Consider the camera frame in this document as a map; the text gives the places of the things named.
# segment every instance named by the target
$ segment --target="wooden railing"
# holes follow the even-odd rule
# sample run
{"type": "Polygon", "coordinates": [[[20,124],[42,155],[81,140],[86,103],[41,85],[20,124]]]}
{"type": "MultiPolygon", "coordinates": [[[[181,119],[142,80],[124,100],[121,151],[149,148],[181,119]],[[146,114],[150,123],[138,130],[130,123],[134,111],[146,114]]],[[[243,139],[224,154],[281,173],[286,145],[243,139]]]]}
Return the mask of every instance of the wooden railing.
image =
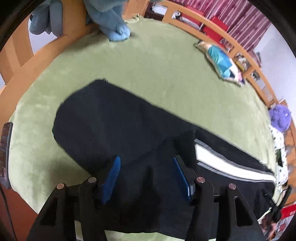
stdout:
{"type": "MultiPolygon", "coordinates": [[[[14,31],[4,48],[0,52],[0,73],[5,81],[5,86],[0,90],[0,126],[8,121],[11,114],[14,112],[16,105],[21,96],[26,92],[35,79],[44,71],[47,66],[70,44],[81,38],[82,36],[97,29],[95,24],[85,25],[86,10],[83,0],[62,0],[63,2],[63,32],[64,35],[51,43],[45,45],[38,52],[33,54],[29,33],[28,33],[28,18],[26,18],[19,27],[14,31]]],[[[148,0],[129,0],[126,4],[124,18],[130,18],[136,13],[144,15],[148,0]]],[[[175,10],[185,13],[204,25],[213,29],[216,33],[225,38],[233,49],[228,55],[233,58],[237,53],[241,53],[251,67],[243,72],[243,77],[246,78],[257,91],[260,98],[264,101],[267,107],[273,103],[278,103],[276,96],[268,83],[266,77],[262,73],[259,66],[255,63],[252,57],[237,43],[231,36],[229,36],[219,26],[212,23],[205,17],[182,7],[176,3],[163,1],[160,4],[168,8],[163,22],[170,23],[179,27],[188,33],[196,36],[199,39],[215,42],[199,32],[198,30],[186,25],[178,20],[172,19],[175,10]],[[265,83],[272,100],[269,100],[258,84],[253,80],[251,74],[256,71],[265,83]]]]}
{"type": "Polygon", "coordinates": [[[165,16],[163,17],[163,22],[170,23],[178,28],[181,28],[184,31],[192,34],[193,36],[195,36],[201,40],[216,44],[216,42],[214,40],[212,40],[208,36],[204,35],[202,32],[196,30],[195,28],[193,28],[183,22],[180,22],[176,19],[172,19],[173,13],[177,10],[181,13],[187,14],[187,15],[195,18],[196,20],[200,21],[204,25],[206,25],[209,28],[211,28],[212,30],[214,30],[217,34],[222,36],[224,39],[226,39],[233,46],[231,51],[229,53],[227,53],[229,55],[229,57],[234,58],[238,53],[241,53],[248,60],[248,62],[251,65],[245,72],[242,73],[243,78],[247,79],[250,82],[250,84],[254,87],[254,89],[256,90],[256,92],[258,93],[258,95],[260,96],[260,98],[262,99],[262,101],[265,103],[265,105],[267,107],[270,107],[274,103],[278,103],[278,100],[277,100],[269,82],[267,81],[266,77],[262,73],[260,67],[253,60],[253,58],[250,56],[250,54],[234,38],[232,38],[227,32],[225,32],[218,25],[209,21],[208,19],[206,19],[202,15],[200,15],[188,8],[185,8],[181,5],[178,5],[178,4],[170,2],[170,1],[162,1],[162,2],[159,2],[158,4],[161,4],[161,5],[166,6],[168,8],[165,13],[165,16]],[[252,78],[251,75],[254,71],[257,72],[257,74],[260,76],[261,80],[265,83],[265,85],[266,85],[265,89],[268,89],[269,94],[272,98],[271,100],[267,98],[267,96],[265,95],[263,90],[259,87],[259,85],[256,83],[256,81],[252,78]]]}

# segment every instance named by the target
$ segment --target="green rug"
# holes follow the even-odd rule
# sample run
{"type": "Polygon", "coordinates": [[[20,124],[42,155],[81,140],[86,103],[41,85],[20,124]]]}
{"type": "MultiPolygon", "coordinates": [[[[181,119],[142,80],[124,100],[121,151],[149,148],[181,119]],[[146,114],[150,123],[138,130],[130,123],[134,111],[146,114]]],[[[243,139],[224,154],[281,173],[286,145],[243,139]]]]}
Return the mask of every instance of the green rug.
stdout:
{"type": "MultiPolygon", "coordinates": [[[[52,126],[61,102],[97,78],[210,130],[275,170],[267,109],[250,84],[240,88],[219,79],[193,46],[197,39],[174,26],[150,19],[129,26],[131,37],[124,42],[109,42],[101,33],[77,41],[19,101],[10,119],[9,176],[13,189],[36,212],[58,183],[79,184],[89,176],[57,145],[52,126]]],[[[116,237],[172,239],[160,234],[116,237]]]]}

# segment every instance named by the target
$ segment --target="blue plush toy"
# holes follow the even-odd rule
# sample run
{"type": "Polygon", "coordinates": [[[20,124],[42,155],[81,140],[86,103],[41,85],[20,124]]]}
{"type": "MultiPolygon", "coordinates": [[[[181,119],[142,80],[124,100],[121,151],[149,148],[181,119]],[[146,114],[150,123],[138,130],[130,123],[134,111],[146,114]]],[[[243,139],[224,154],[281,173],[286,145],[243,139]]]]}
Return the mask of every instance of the blue plush toy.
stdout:
{"type": "MultiPolygon", "coordinates": [[[[90,18],[110,41],[123,41],[130,36],[130,29],[122,19],[123,3],[127,0],[83,0],[90,18]]],[[[53,32],[62,35],[62,4],[60,0],[46,0],[31,16],[30,32],[53,32]]]]}

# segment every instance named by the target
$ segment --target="red curtain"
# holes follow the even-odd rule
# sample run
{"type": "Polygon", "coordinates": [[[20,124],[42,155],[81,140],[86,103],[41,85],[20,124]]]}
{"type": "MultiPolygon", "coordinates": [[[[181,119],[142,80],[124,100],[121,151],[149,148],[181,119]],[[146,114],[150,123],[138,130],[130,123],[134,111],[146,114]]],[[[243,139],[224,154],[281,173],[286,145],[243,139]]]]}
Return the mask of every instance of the red curtain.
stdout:
{"type": "Polygon", "coordinates": [[[227,32],[247,51],[253,50],[271,22],[247,0],[175,0],[204,13],[217,16],[228,26],[227,32]]]}

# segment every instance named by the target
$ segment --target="white stripe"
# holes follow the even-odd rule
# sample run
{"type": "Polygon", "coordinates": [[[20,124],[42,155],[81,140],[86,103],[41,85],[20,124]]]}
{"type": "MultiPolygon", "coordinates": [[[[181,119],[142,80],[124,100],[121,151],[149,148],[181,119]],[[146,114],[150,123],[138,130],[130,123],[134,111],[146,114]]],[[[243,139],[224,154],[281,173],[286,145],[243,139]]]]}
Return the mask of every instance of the white stripe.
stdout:
{"type": "Polygon", "coordinates": [[[195,144],[195,154],[198,161],[228,175],[248,180],[264,180],[276,183],[276,178],[272,174],[262,174],[233,166],[199,144],[195,144]]]}
{"type": "Polygon", "coordinates": [[[231,176],[227,173],[224,173],[224,172],[221,172],[221,171],[217,171],[216,169],[204,164],[203,162],[199,161],[197,163],[199,166],[205,168],[205,169],[208,169],[209,171],[213,172],[213,173],[216,173],[218,175],[221,175],[221,176],[224,176],[224,177],[227,177],[227,178],[230,178],[230,179],[233,179],[233,180],[238,180],[238,181],[243,181],[243,182],[251,182],[251,183],[262,183],[262,182],[265,182],[265,183],[272,183],[272,181],[266,181],[266,180],[251,180],[251,179],[245,179],[245,178],[240,178],[240,177],[234,177],[234,176],[231,176]]]}
{"type": "Polygon", "coordinates": [[[202,147],[204,147],[205,149],[207,149],[209,152],[211,152],[214,156],[217,156],[218,158],[221,158],[222,160],[224,160],[225,162],[228,162],[230,165],[233,165],[235,167],[239,167],[239,168],[242,168],[242,169],[247,169],[247,170],[251,170],[251,171],[254,171],[254,172],[259,172],[259,173],[265,173],[265,174],[269,174],[269,175],[273,175],[274,174],[272,172],[266,172],[266,171],[261,171],[261,170],[258,170],[258,169],[254,169],[254,168],[251,168],[251,167],[245,167],[245,166],[242,166],[242,165],[239,165],[233,161],[230,161],[228,160],[226,157],[224,157],[223,155],[221,155],[220,153],[214,151],[211,147],[209,147],[207,144],[203,143],[202,141],[198,140],[198,139],[195,139],[194,140],[195,143],[201,145],[202,147]]]}

